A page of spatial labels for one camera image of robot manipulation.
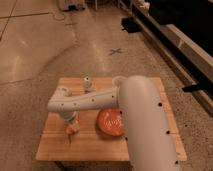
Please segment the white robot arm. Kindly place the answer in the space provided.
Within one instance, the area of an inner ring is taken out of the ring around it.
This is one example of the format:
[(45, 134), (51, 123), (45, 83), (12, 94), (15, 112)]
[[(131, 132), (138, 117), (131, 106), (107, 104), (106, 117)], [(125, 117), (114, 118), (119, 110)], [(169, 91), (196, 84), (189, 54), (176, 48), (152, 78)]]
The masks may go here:
[(77, 111), (117, 108), (133, 171), (182, 171), (160, 93), (148, 77), (123, 77), (108, 89), (79, 96), (54, 93), (47, 108), (65, 121)]

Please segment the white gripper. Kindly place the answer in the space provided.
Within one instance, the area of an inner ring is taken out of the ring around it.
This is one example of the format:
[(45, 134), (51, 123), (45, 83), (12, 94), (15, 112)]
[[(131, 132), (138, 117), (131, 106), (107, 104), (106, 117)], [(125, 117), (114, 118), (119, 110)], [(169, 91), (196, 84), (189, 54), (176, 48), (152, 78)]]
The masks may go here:
[(62, 112), (60, 116), (64, 119), (64, 121), (71, 125), (76, 131), (79, 130), (79, 115), (76, 111), (74, 112)]

